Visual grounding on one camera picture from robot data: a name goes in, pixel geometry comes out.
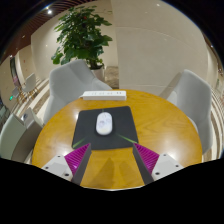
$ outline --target doorway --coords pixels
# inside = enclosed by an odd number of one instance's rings
[[[20,84],[20,81],[19,81],[19,78],[18,78],[18,75],[16,72],[15,57],[13,57],[10,60],[10,68],[11,68],[12,80],[13,80],[14,85],[20,87],[21,84]]]

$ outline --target wooden table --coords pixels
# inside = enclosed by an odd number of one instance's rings
[[[126,90],[126,101],[75,100],[56,113],[40,133],[32,164],[43,167],[56,154],[73,151],[72,139],[81,110],[130,106],[139,144],[158,154],[167,153],[182,166],[201,163],[199,136],[187,118],[167,100],[136,90]],[[81,186],[124,189],[143,186],[132,148],[92,150]]]

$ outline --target wall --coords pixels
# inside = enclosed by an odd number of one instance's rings
[[[202,33],[185,15],[159,0],[111,0],[120,88],[166,98],[189,69],[207,78]]]
[[[26,46],[19,51],[19,59],[23,77],[26,80],[26,78],[32,73],[36,73],[36,68],[33,63],[31,45]]]
[[[90,3],[82,4],[83,6],[96,5],[96,13],[104,17],[107,21],[113,24],[113,15],[107,13],[112,11],[110,0],[101,0]],[[53,17],[44,25],[42,25],[31,36],[31,49],[33,54],[33,61],[36,67],[37,75],[41,80],[48,78],[52,69],[59,67],[60,65],[54,65],[51,56],[54,55],[59,44],[56,43],[59,32],[54,31],[54,27],[58,25],[58,19],[66,14],[62,12],[59,15]],[[101,27],[102,35],[108,35],[112,37],[113,41],[109,42],[109,47],[105,46],[104,53],[100,55],[103,59],[105,66],[117,66],[117,44],[114,25]]]
[[[36,74],[36,68],[33,63],[31,45],[28,45],[18,51],[15,56],[15,61],[18,78],[22,85],[25,83],[25,80],[29,75],[31,75],[32,73]]]
[[[212,52],[211,48],[206,44],[207,53],[208,53],[208,71],[207,71],[207,82],[208,84],[215,89],[216,82],[218,79],[218,67],[217,59]]]
[[[5,61],[0,66],[0,92],[3,104],[11,111],[16,104],[15,98],[9,101],[10,96],[12,96],[12,91],[15,88],[11,69],[10,69],[10,58],[6,58]]]

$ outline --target white computer mouse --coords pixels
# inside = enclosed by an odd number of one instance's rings
[[[108,135],[112,132],[112,116],[108,112],[102,112],[98,115],[96,121],[96,131],[100,135]]]

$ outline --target black mouse pad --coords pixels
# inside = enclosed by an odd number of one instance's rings
[[[102,112],[112,116],[113,130],[109,135],[99,135],[96,131],[97,117]],[[93,150],[127,148],[133,146],[133,141],[138,143],[138,136],[129,106],[79,112],[72,141],[74,149],[88,143]]]

